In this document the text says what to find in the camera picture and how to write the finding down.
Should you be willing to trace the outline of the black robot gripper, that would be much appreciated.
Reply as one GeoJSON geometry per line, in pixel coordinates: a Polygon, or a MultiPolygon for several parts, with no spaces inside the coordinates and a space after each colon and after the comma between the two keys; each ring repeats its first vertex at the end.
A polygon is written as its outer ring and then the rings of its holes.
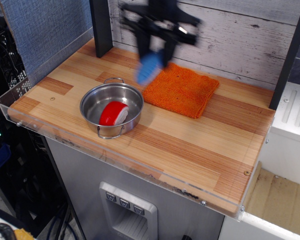
{"type": "Polygon", "coordinates": [[[173,57],[177,43],[195,45],[197,35],[182,27],[188,24],[195,28],[201,20],[178,6],[176,0],[148,0],[145,4],[124,3],[122,23],[127,26],[137,41],[139,58],[151,53],[151,37],[165,41],[162,53],[162,66],[165,68],[173,57]]]}

